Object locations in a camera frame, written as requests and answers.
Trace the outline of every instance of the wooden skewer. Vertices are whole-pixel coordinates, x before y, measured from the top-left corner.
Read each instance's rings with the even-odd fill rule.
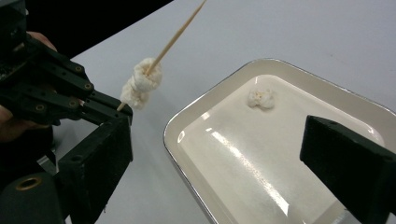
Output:
[[[165,46],[163,51],[161,51],[161,53],[158,55],[158,57],[155,59],[155,61],[148,68],[148,70],[145,73],[146,76],[151,73],[152,69],[160,62],[160,60],[163,58],[165,53],[175,44],[175,42],[181,36],[181,34],[183,34],[184,30],[186,30],[187,26],[189,26],[190,22],[192,21],[192,19],[194,19],[196,14],[198,14],[199,10],[201,10],[201,8],[202,8],[202,6],[204,5],[205,2],[206,2],[206,0],[204,0],[204,2],[202,2],[201,5],[198,6],[198,8],[195,9],[195,11],[189,17],[189,19],[183,24],[183,26],[180,27],[180,29],[178,29],[178,31],[175,33],[175,35],[172,37],[172,39]],[[119,107],[117,108],[117,111],[121,111],[125,107],[125,105],[126,105],[125,103],[121,103],[119,105]]]

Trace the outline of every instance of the white table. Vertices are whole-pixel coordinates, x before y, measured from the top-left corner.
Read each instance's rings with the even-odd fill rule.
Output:
[[[97,90],[118,98],[133,67],[156,57],[199,4],[174,0],[72,60]],[[208,0],[163,58],[160,88],[134,112],[134,161],[97,223],[209,223],[170,160],[163,131],[252,60],[291,63],[396,111],[395,11],[393,0]],[[56,127],[60,155],[94,128],[84,120]]]

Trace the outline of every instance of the human hand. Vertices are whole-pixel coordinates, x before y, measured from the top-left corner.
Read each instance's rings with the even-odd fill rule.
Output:
[[[56,50],[53,44],[44,35],[37,32],[27,33],[49,48]],[[13,141],[27,130],[47,127],[49,126],[37,124],[30,120],[17,119],[12,115],[11,111],[0,105],[0,143]]]

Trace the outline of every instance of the white tray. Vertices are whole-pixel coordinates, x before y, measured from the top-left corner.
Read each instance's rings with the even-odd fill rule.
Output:
[[[248,106],[255,87],[275,106]],[[215,223],[332,223],[345,207],[299,159],[307,115],[337,121],[396,151],[384,106],[288,63],[247,63],[177,113],[164,143]]]

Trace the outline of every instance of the marshmallow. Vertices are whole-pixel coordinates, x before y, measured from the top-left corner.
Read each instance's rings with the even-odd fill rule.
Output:
[[[161,65],[157,65],[150,74],[145,74],[155,59],[146,58],[134,67],[134,74],[123,85],[120,101],[131,108],[142,109],[149,100],[149,92],[157,89],[163,79]]]
[[[257,105],[263,109],[271,109],[275,105],[274,94],[270,89],[265,91],[251,90],[247,98],[247,104],[250,107]]]

